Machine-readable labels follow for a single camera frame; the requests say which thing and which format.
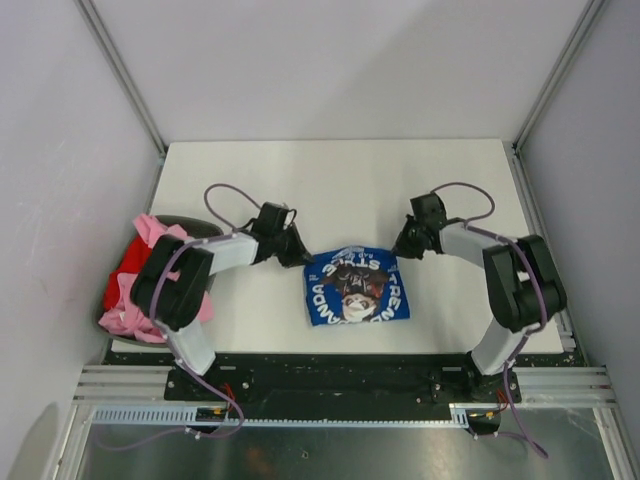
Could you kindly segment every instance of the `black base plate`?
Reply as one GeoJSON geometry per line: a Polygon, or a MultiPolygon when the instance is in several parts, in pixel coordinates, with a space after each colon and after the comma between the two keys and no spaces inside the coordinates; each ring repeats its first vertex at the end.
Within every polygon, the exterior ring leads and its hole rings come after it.
{"type": "MultiPolygon", "coordinates": [[[[464,355],[219,354],[204,379],[227,383],[247,418],[301,421],[449,420],[449,403],[495,403],[459,386],[464,355]]],[[[520,401],[517,377],[511,374],[520,401]]],[[[219,400],[174,368],[165,399],[219,400]]]]}

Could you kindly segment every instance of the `red cloth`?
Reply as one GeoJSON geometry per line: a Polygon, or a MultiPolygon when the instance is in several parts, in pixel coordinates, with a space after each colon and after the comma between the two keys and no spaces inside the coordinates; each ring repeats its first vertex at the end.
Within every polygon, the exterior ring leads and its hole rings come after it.
{"type": "Polygon", "coordinates": [[[127,251],[124,254],[120,266],[109,275],[107,289],[102,297],[102,305],[105,310],[111,310],[120,300],[120,285],[118,284],[118,274],[120,273],[140,273],[144,263],[151,255],[151,249],[144,243],[140,235],[136,235],[127,251]]]}

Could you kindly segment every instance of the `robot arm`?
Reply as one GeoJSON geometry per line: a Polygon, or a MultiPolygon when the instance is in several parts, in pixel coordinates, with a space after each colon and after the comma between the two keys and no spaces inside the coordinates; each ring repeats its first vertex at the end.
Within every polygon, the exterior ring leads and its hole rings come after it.
{"type": "Polygon", "coordinates": [[[149,318],[155,303],[154,325],[162,330],[178,361],[198,375],[215,360],[214,345],[196,319],[211,275],[272,256],[285,268],[313,262],[289,219],[291,213],[286,207],[265,203],[258,218],[249,223],[250,229],[187,244],[170,235],[158,239],[133,284],[131,301],[149,318]],[[167,276],[169,272],[180,273],[175,278],[167,276]]]}
{"type": "MultiPolygon", "coordinates": [[[[422,259],[425,250],[462,258],[485,271],[494,315],[480,343],[469,352],[470,374],[494,376],[511,360],[524,336],[540,326],[541,312],[531,279],[512,246],[467,228],[461,219],[447,219],[435,193],[411,199],[414,215],[396,240],[394,252],[422,259]]],[[[530,235],[516,241],[535,273],[549,317],[565,308],[567,298],[544,240],[530,235]]]]}

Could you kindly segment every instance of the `metal frame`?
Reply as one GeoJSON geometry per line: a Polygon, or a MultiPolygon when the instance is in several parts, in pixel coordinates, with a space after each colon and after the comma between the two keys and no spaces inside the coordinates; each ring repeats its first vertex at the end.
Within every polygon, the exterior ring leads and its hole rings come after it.
{"type": "Polygon", "coordinates": [[[516,135],[513,142],[516,147],[516,151],[520,151],[522,146],[526,143],[529,135],[531,135],[531,131],[538,123],[540,117],[544,114],[558,87],[567,76],[573,62],[578,57],[585,41],[593,31],[593,27],[600,19],[602,12],[604,12],[608,4],[609,0],[590,0],[585,6],[582,11],[582,15],[580,15],[578,22],[569,35],[567,43],[565,43],[562,51],[560,52],[560,56],[556,60],[549,76],[542,85],[542,89],[533,103],[527,118],[516,135]]]}
{"type": "MultiPolygon", "coordinates": [[[[163,399],[171,367],[86,366],[80,377],[54,465],[48,480],[75,479],[93,424],[193,425],[198,405],[211,408],[223,402],[186,403],[163,399]]],[[[628,448],[626,431],[605,368],[516,368],[523,409],[591,408],[616,479],[638,478],[640,470],[628,448]]],[[[353,428],[467,428],[466,410],[493,409],[493,404],[450,404],[448,422],[300,422],[253,421],[249,427],[353,428]]],[[[215,422],[198,422],[212,425],[215,422]]]]}
{"type": "Polygon", "coordinates": [[[131,103],[133,107],[133,111],[136,113],[136,116],[140,120],[142,127],[145,129],[145,132],[149,136],[149,139],[153,142],[153,145],[156,147],[158,151],[158,155],[161,158],[164,158],[167,153],[167,146],[165,145],[162,137],[160,135],[160,131],[156,126],[153,117],[149,113],[149,109],[147,108],[144,100],[142,99],[142,95],[140,95],[140,91],[136,87],[136,84],[133,81],[133,78],[129,74],[127,67],[118,52],[111,36],[109,35],[109,31],[105,26],[98,10],[96,9],[93,0],[74,0],[78,8],[80,9],[80,13],[87,23],[87,27],[91,31],[93,38],[95,39],[98,47],[104,54],[104,57],[111,67],[111,71],[118,80],[120,87],[122,88],[123,93],[131,103]]]}

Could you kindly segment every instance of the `clothing pile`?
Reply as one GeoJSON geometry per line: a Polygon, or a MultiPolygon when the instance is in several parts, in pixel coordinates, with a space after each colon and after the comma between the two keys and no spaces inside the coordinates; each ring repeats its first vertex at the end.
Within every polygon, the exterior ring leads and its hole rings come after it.
{"type": "MultiPolygon", "coordinates": [[[[120,266],[109,275],[102,299],[106,313],[98,323],[115,335],[134,337],[147,343],[164,343],[160,330],[131,302],[131,287],[151,255],[151,249],[162,235],[173,235],[181,240],[186,240],[188,235],[181,226],[167,227],[150,215],[139,215],[133,224],[138,235],[127,248],[120,266]]],[[[175,280],[178,275],[174,273],[169,278],[175,280]]],[[[208,293],[202,298],[202,306],[196,318],[202,323],[213,318],[213,306],[208,293]]]]}

